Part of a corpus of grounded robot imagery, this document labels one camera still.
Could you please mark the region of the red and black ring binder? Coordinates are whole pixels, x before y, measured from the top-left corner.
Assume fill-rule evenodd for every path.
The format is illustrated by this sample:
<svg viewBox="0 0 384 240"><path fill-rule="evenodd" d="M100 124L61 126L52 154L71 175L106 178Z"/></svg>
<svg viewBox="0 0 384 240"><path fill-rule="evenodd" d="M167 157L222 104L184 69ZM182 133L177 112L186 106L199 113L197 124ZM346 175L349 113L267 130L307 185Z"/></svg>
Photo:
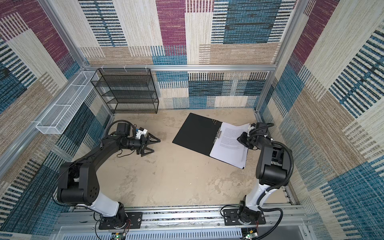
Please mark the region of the red and black ring binder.
<svg viewBox="0 0 384 240"><path fill-rule="evenodd" d="M210 157L222 123L190 113L173 140L173 143Z"/></svg>

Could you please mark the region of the white text paper back sheet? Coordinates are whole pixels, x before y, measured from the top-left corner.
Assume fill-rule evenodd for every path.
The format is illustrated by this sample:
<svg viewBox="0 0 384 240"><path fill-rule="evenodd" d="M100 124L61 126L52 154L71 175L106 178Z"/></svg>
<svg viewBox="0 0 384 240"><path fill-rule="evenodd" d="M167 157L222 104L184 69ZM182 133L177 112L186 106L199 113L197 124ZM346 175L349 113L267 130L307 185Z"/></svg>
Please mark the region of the white text paper back sheet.
<svg viewBox="0 0 384 240"><path fill-rule="evenodd" d="M244 132L247 135L249 127L250 124L234 126L222 123L210 152L210 157L243 169L246 165L248 148L242 145L237 138Z"/></svg>

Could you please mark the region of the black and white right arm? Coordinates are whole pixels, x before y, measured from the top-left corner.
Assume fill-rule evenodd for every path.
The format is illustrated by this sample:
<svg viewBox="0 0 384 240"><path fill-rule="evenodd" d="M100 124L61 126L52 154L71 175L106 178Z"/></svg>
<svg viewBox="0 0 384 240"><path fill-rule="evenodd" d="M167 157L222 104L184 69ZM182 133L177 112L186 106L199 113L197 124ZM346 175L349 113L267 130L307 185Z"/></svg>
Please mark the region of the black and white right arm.
<svg viewBox="0 0 384 240"><path fill-rule="evenodd" d="M240 201L238 209L239 222L249 225L265 211L263 205L269 196L289 183L294 171L294 157L291 149L268 135L248 136L244 132L237 140L250 150L257 148L261 151L256 168L258 182Z"/></svg>

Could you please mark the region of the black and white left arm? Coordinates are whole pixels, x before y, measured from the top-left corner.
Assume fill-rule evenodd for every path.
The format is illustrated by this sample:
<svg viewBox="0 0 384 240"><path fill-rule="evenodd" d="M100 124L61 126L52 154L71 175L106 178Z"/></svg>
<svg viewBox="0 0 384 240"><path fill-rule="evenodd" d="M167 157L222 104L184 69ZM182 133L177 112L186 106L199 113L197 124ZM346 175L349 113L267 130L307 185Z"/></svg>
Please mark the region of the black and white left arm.
<svg viewBox="0 0 384 240"><path fill-rule="evenodd" d="M154 152L148 145L161 140L148 133L140 139L126 135L108 135L85 156L60 166L57 200L69 206L80 206L101 215L102 222L113 228L122 228L128 221L124 205L105 196L99 185L97 171L113 154L120 150L136 151L144 157Z"/></svg>

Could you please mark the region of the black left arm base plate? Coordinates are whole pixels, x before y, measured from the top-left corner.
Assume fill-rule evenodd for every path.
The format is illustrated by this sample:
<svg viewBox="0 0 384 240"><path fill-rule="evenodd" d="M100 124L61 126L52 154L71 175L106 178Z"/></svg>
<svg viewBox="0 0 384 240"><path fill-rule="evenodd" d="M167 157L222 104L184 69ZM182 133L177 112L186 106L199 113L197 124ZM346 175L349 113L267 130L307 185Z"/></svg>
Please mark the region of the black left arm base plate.
<svg viewBox="0 0 384 240"><path fill-rule="evenodd" d="M120 220L110 220L102 218L99 223L98 230L128 230L140 229L142 224L143 212L128 212L126 216Z"/></svg>

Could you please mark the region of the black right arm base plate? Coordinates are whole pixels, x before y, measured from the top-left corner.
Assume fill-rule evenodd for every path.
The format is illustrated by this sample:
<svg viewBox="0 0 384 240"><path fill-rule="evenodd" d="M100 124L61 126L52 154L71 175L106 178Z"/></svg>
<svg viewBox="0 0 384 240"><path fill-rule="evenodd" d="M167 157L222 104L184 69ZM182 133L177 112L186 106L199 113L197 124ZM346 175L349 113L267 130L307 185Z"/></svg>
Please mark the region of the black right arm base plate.
<svg viewBox="0 0 384 240"><path fill-rule="evenodd" d="M237 226L237 225L265 225L265 216L260 214L257 220L253 219L249 223L243 223L240 221L238 210L233 208L224 208L221 210L221 215L224 219L225 226Z"/></svg>

